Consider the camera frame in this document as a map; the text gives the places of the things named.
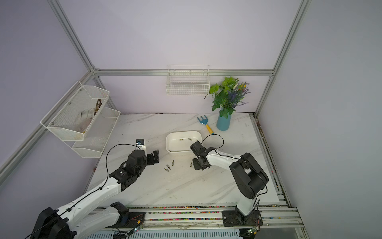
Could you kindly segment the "white rectangular storage box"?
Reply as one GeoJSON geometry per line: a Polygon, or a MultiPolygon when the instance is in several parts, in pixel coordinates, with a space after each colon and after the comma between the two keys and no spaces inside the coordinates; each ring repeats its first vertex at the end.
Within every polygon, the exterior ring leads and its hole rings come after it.
{"type": "Polygon", "coordinates": [[[196,141],[202,142],[202,135],[198,131],[173,132],[166,137],[166,150],[169,153],[187,153],[191,151],[190,147],[196,141]]]}

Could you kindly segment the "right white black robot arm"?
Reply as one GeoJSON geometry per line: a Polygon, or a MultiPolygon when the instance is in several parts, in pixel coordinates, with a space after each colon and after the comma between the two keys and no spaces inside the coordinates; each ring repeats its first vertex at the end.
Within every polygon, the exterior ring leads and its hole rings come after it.
{"type": "Polygon", "coordinates": [[[241,193],[237,210],[248,216],[255,208],[259,196],[268,192],[269,178],[250,153],[232,155],[219,151],[214,147],[205,148],[199,141],[190,147],[196,156],[193,159],[195,170],[205,170],[217,166],[231,172],[238,190],[241,193]]]}

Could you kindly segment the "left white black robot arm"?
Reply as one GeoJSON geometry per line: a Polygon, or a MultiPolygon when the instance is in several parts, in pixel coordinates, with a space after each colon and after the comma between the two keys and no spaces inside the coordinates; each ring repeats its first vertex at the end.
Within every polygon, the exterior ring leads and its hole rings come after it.
{"type": "Polygon", "coordinates": [[[129,218],[129,210],[120,202],[112,203],[101,213],[89,216],[95,208],[135,183],[148,165],[159,163],[159,151],[146,154],[136,149],[98,187],[54,210],[43,210],[29,239],[82,239],[94,232],[129,218]]]}

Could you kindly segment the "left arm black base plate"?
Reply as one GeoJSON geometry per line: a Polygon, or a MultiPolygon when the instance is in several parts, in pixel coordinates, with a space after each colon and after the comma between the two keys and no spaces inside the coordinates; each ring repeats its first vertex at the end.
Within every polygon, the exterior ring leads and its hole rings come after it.
{"type": "Polygon", "coordinates": [[[137,228],[144,223],[145,212],[128,212],[121,214],[117,222],[112,225],[114,228],[137,228]]]}

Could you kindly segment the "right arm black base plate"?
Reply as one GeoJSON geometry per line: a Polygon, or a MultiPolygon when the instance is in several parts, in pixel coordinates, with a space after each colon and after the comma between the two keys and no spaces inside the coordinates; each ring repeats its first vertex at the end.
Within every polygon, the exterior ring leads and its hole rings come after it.
{"type": "Polygon", "coordinates": [[[263,220],[261,212],[258,210],[253,210],[249,215],[244,216],[240,211],[223,211],[222,212],[223,225],[225,227],[260,227],[263,226],[263,220]]]}

